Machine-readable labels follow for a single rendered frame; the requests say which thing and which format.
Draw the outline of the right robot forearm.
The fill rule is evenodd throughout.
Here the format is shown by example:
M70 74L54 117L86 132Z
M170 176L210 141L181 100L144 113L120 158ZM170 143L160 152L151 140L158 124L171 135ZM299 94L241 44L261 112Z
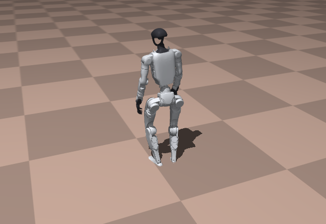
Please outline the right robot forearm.
M174 90L177 90L177 88L179 87L181 79L182 79L182 74L179 76L175 76L173 87L172 87Z

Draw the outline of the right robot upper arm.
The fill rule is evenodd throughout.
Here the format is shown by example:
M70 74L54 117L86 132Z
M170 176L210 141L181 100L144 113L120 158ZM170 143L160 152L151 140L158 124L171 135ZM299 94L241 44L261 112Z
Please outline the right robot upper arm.
M182 61L181 61L181 56L182 53L178 49L172 49L175 53L175 66L176 66L176 75L179 76L182 74Z

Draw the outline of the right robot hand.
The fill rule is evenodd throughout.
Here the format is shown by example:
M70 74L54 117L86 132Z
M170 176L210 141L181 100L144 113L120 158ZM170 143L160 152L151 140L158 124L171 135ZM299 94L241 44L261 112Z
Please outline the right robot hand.
M179 87L177 88L177 90L174 90L173 88L171 89L171 92L174 92L174 95L177 95L177 91L178 91Z

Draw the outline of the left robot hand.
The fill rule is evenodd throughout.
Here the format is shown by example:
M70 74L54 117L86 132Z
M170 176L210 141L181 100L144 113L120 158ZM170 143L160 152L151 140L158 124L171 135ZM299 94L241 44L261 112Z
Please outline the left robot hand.
M138 99L138 101L136 101L136 106L137 106L137 111L138 111L138 114L142 114L142 108L140 108L140 104L142 103L142 100L141 99Z

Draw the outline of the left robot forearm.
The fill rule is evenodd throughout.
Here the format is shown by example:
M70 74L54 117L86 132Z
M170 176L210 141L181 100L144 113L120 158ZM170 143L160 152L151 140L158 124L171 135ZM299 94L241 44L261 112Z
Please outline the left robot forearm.
M141 83L141 77L139 79L136 101L138 101L138 99L141 99L143 101L144 91L145 91L145 88L146 88L146 86L140 85L140 83Z

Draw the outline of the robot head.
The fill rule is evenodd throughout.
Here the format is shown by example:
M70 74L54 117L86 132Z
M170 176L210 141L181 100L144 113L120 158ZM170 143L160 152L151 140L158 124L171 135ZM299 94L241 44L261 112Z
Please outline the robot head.
M163 44L164 37L167 36L167 32L164 29L157 28L157 29L153 30L151 33L151 36L152 36L154 45L156 45L157 49L158 49L156 51L156 53L164 53L164 52L169 51L168 49L165 48L165 46ZM156 44L154 41L154 38L158 38L159 40L161 40L161 42L159 44Z

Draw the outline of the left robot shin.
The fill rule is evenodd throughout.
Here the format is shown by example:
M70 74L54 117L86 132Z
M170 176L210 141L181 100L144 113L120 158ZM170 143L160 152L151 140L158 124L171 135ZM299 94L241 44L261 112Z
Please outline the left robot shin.
M160 157L159 157L159 152L158 152L158 139L157 139L157 136L156 135L152 136L151 135L151 130L149 128L146 128L145 132L146 132L146 138L147 138L149 148L152 151L155 162L158 163L158 161L160 162Z

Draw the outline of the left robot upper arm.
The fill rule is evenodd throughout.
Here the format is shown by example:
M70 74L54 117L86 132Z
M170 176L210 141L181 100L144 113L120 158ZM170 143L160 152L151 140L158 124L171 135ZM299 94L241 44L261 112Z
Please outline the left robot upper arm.
M141 83L140 85L147 85L148 84L148 72L149 72L149 65L152 64L153 55L148 54L142 57L141 59Z

